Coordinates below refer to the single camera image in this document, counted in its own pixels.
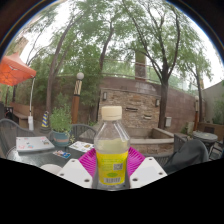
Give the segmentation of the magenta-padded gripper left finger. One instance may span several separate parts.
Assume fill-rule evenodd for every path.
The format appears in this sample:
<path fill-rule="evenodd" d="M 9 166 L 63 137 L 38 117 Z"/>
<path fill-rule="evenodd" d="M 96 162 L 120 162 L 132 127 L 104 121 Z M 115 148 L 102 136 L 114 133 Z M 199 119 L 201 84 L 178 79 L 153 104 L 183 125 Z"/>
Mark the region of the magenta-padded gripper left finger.
<path fill-rule="evenodd" d="M 91 188 L 96 173 L 96 151 L 91 149 L 79 159 L 70 159 L 58 176 L 78 186 Z"/>

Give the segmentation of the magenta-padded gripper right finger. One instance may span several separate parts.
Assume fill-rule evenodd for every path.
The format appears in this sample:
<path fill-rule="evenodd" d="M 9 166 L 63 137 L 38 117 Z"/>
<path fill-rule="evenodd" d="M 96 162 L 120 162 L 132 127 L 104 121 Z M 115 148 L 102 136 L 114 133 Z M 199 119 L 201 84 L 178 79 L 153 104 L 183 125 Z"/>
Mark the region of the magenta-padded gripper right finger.
<path fill-rule="evenodd" d="M 128 151 L 128 178 L 131 189 L 157 181 L 167 174 L 154 157 L 144 157 L 134 148 Z"/>

